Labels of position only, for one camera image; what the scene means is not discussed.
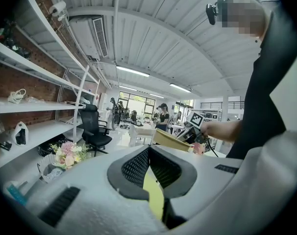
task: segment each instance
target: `black t-shirt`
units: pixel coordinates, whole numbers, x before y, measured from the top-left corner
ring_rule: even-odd
[[[162,123],[164,122],[165,119],[169,119],[169,114],[168,113],[166,113],[165,115],[161,114],[159,118],[160,118],[160,122]]]
[[[244,159],[250,149],[263,146],[270,138],[286,130],[270,93],[296,57],[297,30],[290,17],[278,7],[272,12],[260,57],[253,65],[241,131],[228,158]]]

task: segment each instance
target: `curved ceiling beam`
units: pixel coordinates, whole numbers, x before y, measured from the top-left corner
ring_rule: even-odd
[[[118,82],[117,81],[117,78],[115,78],[115,77],[107,77],[107,79],[109,81]],[[178,96],[173,95],[173,94],[168,93],[168,92],[156,91],[156,88],[152,88],[152,87],[148,87],[148,86],[143,86],[142,84],[138,84],[138,83],[127,81],[127,80],[123,80],[123,79],[122,80],[119,79],[119,82],[121,84],[126,84],[127,86],[142,88],[143,90],[150,91],[150,93],[152,93],[152,94],[163,96],[166,99],[169,99],[169,98],[178,99]]]
[[[100,62],[100,63],[103,63],[103,64],[107,64],[107,65],[116,65],[116,64],[115,64],[115,60],[108,59],[108,58],[101,58],[99,62]],[[117,65],[118,65],[118,66],[122,66],[122,67],[129,68],[129,69],[132,69],[132,70],[136,70],[136,71],[140,71],[140,72],[148,73],[150,76],[152,76],[152,77],[154,77],[154,78],[157,78],[157,79],[159,79],[159,80],[162,80],[162,81],[164,81],[164,82],[166,82],[166,83],[169,83],[169,84],[173,83],[173,84],[176,84],[176,85],[178,85],[178,86],[180,86],[180,87],[182,87],[182,88],[185,88],[185,89],[187,89],[187,90],[189,90],[189,91],[191,90],[191,89],[188,88],[187,86],[184,86],[184,85],[180,84],[179,82],[177,82],[177,81],[175,81],[175,80],[173,80],[173,79],[170,79],[170,78],[168,78],[168,77],[166,77],[166,76],[160,75],[160,74],[155,73],[155,72],[153,72],[153,71],[144,69],[144,68],[142,68],[142,67],[135,66],[135,65],[130,65],[130,64],[126,64],[126,63],[123,63],[123,62],[120,62],[120,61],[117,62]],[[191,93],[193,93],[193,94],[195,94],[195,95],[197,95],[197,96],[202,96],[201,93],[199,93],[199,92],[197,92],[197,91],[195,91],[195,90],[192,90]]]
[[[88,6],[88,7],[78,7],[73,9],[68,9],[69,16],[87,16],[87,15],[106,15],[106,16],[115,16],[115,8],[109,6]],[[213,70],[217,72],[217,75],[220,77],[224,77],[225,74],[222,69],[218,66],[218,64],[210,57],[209,54],[205,52],[205,50],[200,47],[196,42],[194,42],[191,38],[183,34],[180,30],[170,26],[169,24],[156,19],[154,17],[148,16],[146,14],[127,10],[127,9],[118,9],[118,13],[121,17],[142,21],[146,25],[150,25],[153,27],[157,27],[163,31],[166,31],[168,34],[172,35],[175,39],[180,42],[185,43],[186,46],[190,47],[196,53],[200,54],[204,57],[202,62],[209,62],[208,66],[212,66]]]

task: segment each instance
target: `white flower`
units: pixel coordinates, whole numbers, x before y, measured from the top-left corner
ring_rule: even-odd
[[[74,156],[74,161],[76,161],[77,163],[81,162],[81,158],[78,155]]]
[[[57,149],[57,151],[56,151],[56,155],[57,155],[57,156],[61,156],[61,155],[62,155],[62,150],[61,150],[60,147]]]
[[[81,146],[73,146],[73,147],[71,148],[71,151],[72,151],[72,152],[82,151],[82,147],[81,147]]]
[[[66,156],[65,158],[66,166],[71,166],[74,164],[74,158],[71,155]]]

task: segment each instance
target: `flower bouquet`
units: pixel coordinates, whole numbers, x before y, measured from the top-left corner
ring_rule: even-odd
[[[91,157],[91,154],[86,152],[86,146],[77,146],[76,143],[70,141],[63,143],[61,147],[58,147],[56,144],[51,144],[50,146],[56,153],[56,162],[52,165],[66,170]]]

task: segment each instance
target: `air conditioner vent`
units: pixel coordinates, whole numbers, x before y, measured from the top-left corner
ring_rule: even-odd
[[[103,57],[106,57],[108,56],[108,51],[107,51],[105,34],[104,34],[103,18],[94,19],[93,26],[94,26],[96,37],[98,39],[101,54]]]

